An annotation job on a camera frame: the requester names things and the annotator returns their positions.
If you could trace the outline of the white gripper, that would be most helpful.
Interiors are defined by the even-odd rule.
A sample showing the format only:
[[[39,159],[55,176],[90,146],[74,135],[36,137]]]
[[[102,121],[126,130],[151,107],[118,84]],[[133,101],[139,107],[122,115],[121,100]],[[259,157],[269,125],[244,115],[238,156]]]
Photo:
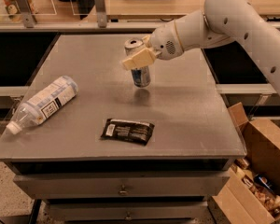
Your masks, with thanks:
[[[125,70],[152,65],[157,58],[171,60],[184,53],[174,21],[158,27],[151,35],[145,35],[142,41],[145,44],[144,48],[126,50],[127,56],[121,61]]]

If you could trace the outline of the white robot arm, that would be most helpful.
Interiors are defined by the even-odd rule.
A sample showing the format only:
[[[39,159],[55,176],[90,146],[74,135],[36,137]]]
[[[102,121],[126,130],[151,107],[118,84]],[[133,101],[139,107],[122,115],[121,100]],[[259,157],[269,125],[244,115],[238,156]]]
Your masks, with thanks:
[[[248,0],[205,0],[203,10],[169,21],[140,40],[122,64],[127,70],[171,60],[190,49],[237,42],[280,96],[280,31]]]

